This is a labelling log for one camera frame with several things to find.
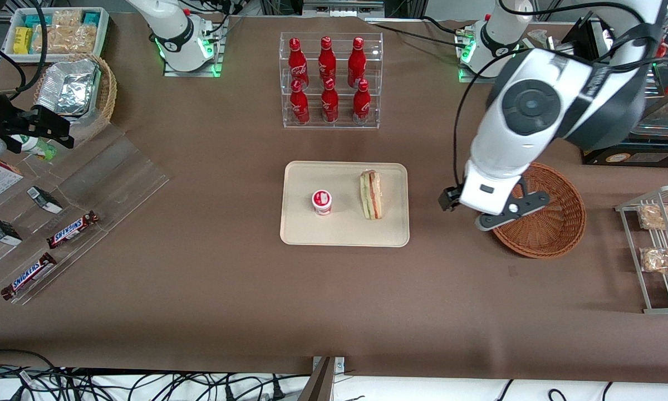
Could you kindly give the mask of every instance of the red bottle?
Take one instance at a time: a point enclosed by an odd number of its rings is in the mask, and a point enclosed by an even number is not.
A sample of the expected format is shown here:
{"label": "red bottle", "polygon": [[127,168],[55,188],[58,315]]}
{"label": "red bottle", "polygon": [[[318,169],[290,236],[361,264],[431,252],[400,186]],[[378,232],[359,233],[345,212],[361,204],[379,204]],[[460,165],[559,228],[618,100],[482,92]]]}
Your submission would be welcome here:
{"label": "red bottle", "polygon": [[371,95],[369,94],[369,81],[361,79],[359,81],[359,90],[354,94],[354,124],[364,125],[369,118],[369,104]]}
{"label": "red bottle", "polygon": [[298,125],[306,124],[309,121],[309,104],[307,103],[307,95],[302,91],[302,83],[300,81],[292,81],[290,102],[296,118],[295,123]]}
{"label": "red bottle", "polygon": [[349,77],[347,82],[349,86],[356,89],[359,85],[359,79],[364,77],[366,71],[366,55],[364,54],[364,39],[359,36],[354,38],[354,49],[349,56]]}
{"label": "red bottle", "polygon": [[334,89],[334,79],[324,81],[324,92],[322,92],[322,119],[333,123],[339,118],[339,94]]}
{"label": "red bottle", "polygon": [[302,53],[302,47],[299,43],[299,39],[291,38],[290,39],[290,72],[292,73],[292,78],[295,81],[300,81],[302,84],[302,90],[306,89],[309,86],[309,76],[307,75],[307,58]]}
{"label": "red bottle", "polygon": [[336,56],[332,51],[332,39],[329,36],[322,38],[322,51],[319,53],[319,77],[322,82],[332,78],[336,81]]}

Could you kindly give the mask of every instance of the foil container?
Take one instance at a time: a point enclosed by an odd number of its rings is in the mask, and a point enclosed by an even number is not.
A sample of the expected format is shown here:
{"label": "foil container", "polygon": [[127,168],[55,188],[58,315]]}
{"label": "foil container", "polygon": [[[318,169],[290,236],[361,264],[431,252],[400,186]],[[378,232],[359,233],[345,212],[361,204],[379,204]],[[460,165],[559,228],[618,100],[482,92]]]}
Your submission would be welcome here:
{"label": "foil container", "polygon": [[100,78],[91,60],[54,63],[47,69],[37,104],[75,121],[94,106]]}

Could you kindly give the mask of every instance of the red and white cup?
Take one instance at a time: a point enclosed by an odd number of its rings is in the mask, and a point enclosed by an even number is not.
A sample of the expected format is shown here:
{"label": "red and white cup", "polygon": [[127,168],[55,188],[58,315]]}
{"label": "red and white cup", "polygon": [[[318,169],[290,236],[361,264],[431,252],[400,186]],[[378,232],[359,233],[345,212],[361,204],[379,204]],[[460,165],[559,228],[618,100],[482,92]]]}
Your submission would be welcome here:
{"label": "red and white cup", "polygon": [[326,216],[332,211],[332,195],[326,190],[318,190],[312,195],[314,212],[319,216]]}

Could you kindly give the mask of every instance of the wicker basket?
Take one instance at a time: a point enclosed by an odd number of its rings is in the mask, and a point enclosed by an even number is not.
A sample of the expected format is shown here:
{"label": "wicker basket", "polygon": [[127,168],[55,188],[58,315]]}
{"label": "wicker basket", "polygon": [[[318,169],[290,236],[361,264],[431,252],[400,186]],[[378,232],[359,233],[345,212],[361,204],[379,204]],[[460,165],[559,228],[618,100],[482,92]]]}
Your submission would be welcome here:
{"label": "wicker basket", "polygon": [[[528,192],[549,194],[549,204],[493,229],[495,236],[512,251],[537,259],[559,257],[574,249],[586,228],[586,210],[576,188],[557,170],[540,163],[532,163],[523,177]],[[519,186],[512,193],[522,196]]]}
{"label": "wicker basket", "polygon": [[[79,61],[85,58],[99,64],[102,71],[102,77],[99,81],[99,93],[97,94],[96,104],[97,114],[95,118],[90,119],[89,124],[80,124],[80,121],[77,120],[70,127],[70,135],[77,141],[89,140],[109,125],[116,104],[116,78],[106,61],[90,53],[73,54],[72,56],[69,56],[67,61]],[[40,95],[40,89],[42,89],[44,81],[45,74],[42,74],[42,77],[37,83],[35,103]]]}

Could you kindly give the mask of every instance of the table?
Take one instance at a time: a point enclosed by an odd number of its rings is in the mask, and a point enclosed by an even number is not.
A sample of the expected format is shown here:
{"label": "table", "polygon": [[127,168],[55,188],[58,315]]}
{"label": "table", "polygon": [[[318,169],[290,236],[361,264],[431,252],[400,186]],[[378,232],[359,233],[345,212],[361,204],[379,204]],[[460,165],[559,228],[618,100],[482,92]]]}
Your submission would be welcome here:
{"label": "table", "polygon": [[[474,211],[443,213],[436,202],[453,182],[464,90],[449,46],[384,31],[380,130],[285,130],[279,33],[379,28],[357,18],[245,18],[228,37],[222,77],[174,79],[161,77],[140,15],[113,20],[112,120],[171,181],[28,305],[0,298],[0,348],[58,366],[304,373],[313,355],[345,355],[357,375],[668,383],[668,316],[640,313],[612,210],[668,185],[668,169],[589,167],[572,145],[551,144],[538,161],[576,185],[588,227],[566,256],[530,260],[477,231]],[[423,23],[396,26],[450,39]],[[1,64],[0,87],[16,77]],[[488,91],[472,91],[463,112],[461,167]],[[16,102],[28,107],[31,94]],[[405,165],[410,243],[286,246],[278,230],[292,160]]]}

